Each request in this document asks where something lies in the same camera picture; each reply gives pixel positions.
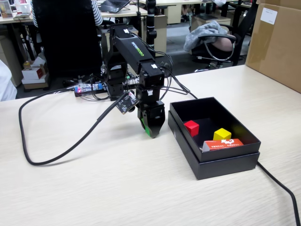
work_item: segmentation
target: open box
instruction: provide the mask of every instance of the open box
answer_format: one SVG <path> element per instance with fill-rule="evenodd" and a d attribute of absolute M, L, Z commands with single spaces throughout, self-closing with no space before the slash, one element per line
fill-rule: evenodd
<path fill-rule="evenodd" d="M 184 123 L 199 124 L 199 134 L 192 137 Z M 170 104 L 168 125 L 197 179 L 211 178 L 255 168 L 261 142 L 214 97 Z M 202 152 L 206 140 L 213 140 L 220 128 L 232 133 L 244 145 Z"/>

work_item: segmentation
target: yellow cube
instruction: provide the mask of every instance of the yellow cube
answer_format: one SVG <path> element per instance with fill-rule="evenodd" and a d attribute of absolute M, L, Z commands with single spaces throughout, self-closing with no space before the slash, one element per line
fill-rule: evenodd
<path fill-rule="evenodd" d="M 231 139 L 231 133 L 223 128 L 214 132 L 213 140 L 229 140 Z"/>

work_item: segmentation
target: red cube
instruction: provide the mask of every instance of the red cube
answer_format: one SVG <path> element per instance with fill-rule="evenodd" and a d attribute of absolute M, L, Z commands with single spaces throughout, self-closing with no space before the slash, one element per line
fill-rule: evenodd
<path fill-rule="evenodd" d="M 198 134 L 199 125 L 195 123 L 194 121 L 188 121 L 184 124 L 188 132 L 192 137 L 196 136 Z"/>

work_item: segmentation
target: black robotic arm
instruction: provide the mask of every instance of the black robotic arm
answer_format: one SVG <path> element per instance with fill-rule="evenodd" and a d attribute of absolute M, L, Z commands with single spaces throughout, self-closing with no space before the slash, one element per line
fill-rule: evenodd
<path fill-rule="evenodd" d="M 157 68 L 151 53 L 125 24 L 110 27 L 110 47 L 105 59 L 108 93 L 111 97 L 123 93 L 122 83 L 126 81 L 129 64 L 139 75 L 139 84 L 136 85 L 138 118 L 146 133 L 155 138 L 165 121 L 164 103 L 159 100 L 159 88 L 164 86 L 165 73 Z"/>

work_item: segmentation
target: office chair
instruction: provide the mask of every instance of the office chair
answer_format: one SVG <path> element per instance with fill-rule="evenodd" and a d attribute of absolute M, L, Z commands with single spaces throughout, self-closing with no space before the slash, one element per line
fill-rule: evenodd
<path fill-rule="evenodd" d="M 243 45 L 244 38 L 246 33 L 250 30 L 252 25 L 255 22 L 256 13 L 257 13 L 258 5 L 256 4 L 256 0 L 253 1 L 251 8 L 249 9 L 247 15 L 242 20 L 240 25 L 237 29 L 234 29 L 232 26 L 221 24 L 221 26 L 227 27 L 231 32 L 232 35 L 235 37 L 231 37 L 228 35 L 220 35 L 220 34 L 207 34 L 199 36 L 199 38 L 204 41 L 204 43 L 198 47 L 192 49 L 192 55 L 197 56 L 198 59 L 204 59 L 206 61 L 216 61 L 217 64 L 210 63 L 208 69 L 198 69 L 195 72 L 207 71 L 210 70 L 210 66 L 215 68 L 221 68 L 223 62 L 233 63 L 233 66 L 236 66 L 239 61 L 241 48 Z M 217 49 L 210 43 L 206 43 L 207 37 L 223 37 L 228 38 L 231 43 L 233 44 L 233 51 L 232 52 L 225 52 L 222 50 Z"/>
<path fill-rule="evenodd" d="M 32 0 L 32 4 L 50 76 L 100 74 L 103 61 L 91 0 Z"/>

